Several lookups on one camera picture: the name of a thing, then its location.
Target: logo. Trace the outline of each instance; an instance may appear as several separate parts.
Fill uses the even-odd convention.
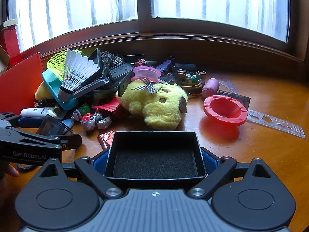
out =
[[[34,155],[32,153],[17,153],[16,151],[13,152],[13,155],[17,157],[25,157],[29,159],[47,160],[46,155],[39,155],[39,154]]]
[[[151,193],[151,195],[154,196],[155,198],[157,198],[157,196],[159,196],[159,195],[161,195],[161,194],[160,194],[159,192],[156,191],[156,192]]]

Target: glass pane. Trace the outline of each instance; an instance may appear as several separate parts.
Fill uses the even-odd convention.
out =
[[[152,0],[152,16],[221,22],[287,41],[288,0]]]
[[[98,24],[137,19],[136,0],[9,0],[18,18],[20,50],[64,33]]]

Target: gray ribbed panel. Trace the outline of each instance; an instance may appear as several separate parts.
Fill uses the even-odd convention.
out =
[[[104,203],[89,223],[70,232],[236,232],[220,220],[209,203],[183,190],[135,190]]]

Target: human hand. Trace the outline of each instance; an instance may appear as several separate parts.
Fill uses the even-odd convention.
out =
[[[8,166],[6,174],[13,177],[18,177],[19,175],[18,171],[12,165]],[[4,175],[2,179],[0,179],[0,209],[2,208],[2,205],[6,197],[7,197],[7,179],[6,175]]]

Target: window frame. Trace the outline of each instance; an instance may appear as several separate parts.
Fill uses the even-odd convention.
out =
[[[7,5],[8,0],[3,0],[3,20],[7,20],[8,18]],[[297,0],[289,0],[289,29],[288,41],[286,43],[260,32],[219,22],[184,18],[152,18],[151,0],[137,0],[138,19],[117,21],[68,32],[25,50],[22,52],[22,56],[27,57],[38,52],[44,55],[54,50],[65,49],[67,46],[76,43],[95,42],[96,39],[109,36],[132,33],[149,34],[172,32],[204,35],[205,39],[215,36],[223,40],[235,41],[238,44],[240,41],[243,41],[243,44],[250,43],[253,46],[260,45],[292,55],[293,46],[295,45],[296,5]]]

